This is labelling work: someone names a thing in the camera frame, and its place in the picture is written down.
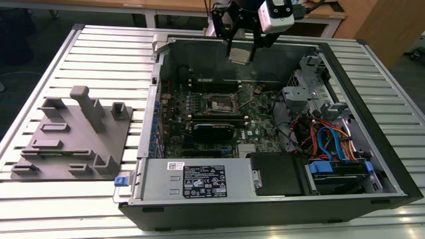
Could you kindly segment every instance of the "metal bracket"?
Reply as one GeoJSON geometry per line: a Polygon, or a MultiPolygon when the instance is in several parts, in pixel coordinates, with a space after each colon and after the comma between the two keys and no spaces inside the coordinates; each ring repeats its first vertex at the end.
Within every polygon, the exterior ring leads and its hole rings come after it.
{"type": "Polygon", "coordinates": [[[253,170],[250,172],[251,175],[251,182],[253,182],[253,187],[254,188],[261,188],[262,187],[262,182],[261,182],[261,175],[258,170],[253,170]]]}
{"type": "Polygon", "coordinates": [[[158,53],[158,49],[163,47],[167,44],[167,34],[165,33],[157,33],[153,35],[151,40],[151,50],[153,53],[158,53]]]}

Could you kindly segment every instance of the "motherboard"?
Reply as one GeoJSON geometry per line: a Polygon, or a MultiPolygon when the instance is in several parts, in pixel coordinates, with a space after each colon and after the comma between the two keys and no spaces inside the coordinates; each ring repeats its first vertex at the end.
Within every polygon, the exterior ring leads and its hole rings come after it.
{"type": "Polygon", "coordinates": [[[257,83],[237,82],[233,93],[199,85],[201,92],[193,92],[190,84],[162,87],[165,157],[239,158],[250,152],[279,152],[270,117],[275,91],[263,91],[257,83]]]}

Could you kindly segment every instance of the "blue cable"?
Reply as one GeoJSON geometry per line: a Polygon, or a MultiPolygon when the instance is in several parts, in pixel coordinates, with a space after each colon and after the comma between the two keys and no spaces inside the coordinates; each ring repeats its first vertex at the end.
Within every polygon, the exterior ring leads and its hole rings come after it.
{"type": "Polygon", "coordinates": [[[322,134],[322,132],[323,132],[325,129],[330,130],[330,132],[331,132],[331,134],[333,134],[334,147],[335,147],[335,149],[337,149],[338,158],[339,158],[341,160],[345,160],[345,154],[343,154],[343,151],[342,151],[341,146],[339,146],[339,138],[338,138],[337,132],[335,132],[334,129],[331,129],[330,127],[322,127],[322,128],[318,130],[318,133],[317,133],[317,143],[318,143],[318,147],[319,147],[319,149],[325,152],[325,154],[327,155],[329,161],[331,161],[331,154],[330,154],[330,152],[325,149],[323,145],[321,144],[321,134],[322,134]]]}

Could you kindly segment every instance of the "power supply label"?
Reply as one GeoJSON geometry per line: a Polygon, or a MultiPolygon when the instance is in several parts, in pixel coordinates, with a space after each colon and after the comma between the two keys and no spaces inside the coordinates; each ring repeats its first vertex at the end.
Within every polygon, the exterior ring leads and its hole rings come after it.
{"type": "Polygon", "coordinates": [[[226,197],[223,165],[185,166],[182,181],[185,198],[226,197]]]}

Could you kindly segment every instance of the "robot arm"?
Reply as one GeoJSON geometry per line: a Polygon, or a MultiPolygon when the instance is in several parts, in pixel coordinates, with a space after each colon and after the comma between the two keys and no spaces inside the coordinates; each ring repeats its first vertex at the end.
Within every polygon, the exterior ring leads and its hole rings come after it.
{"type": "Polygon", "coordinates": [[[211,7],[211,23],[214,34],[227,42],[225,56],[229,56],[233,37],[239,29],[251,30],[253,46],[249,61],[255,49],[270,47],[281,33],[303,18],[323,2],[321,0],[310,8],[291,4],[290,0],[218,0],[211,7]],[[223,23],[227,13],[230,23],[223,23]]]}

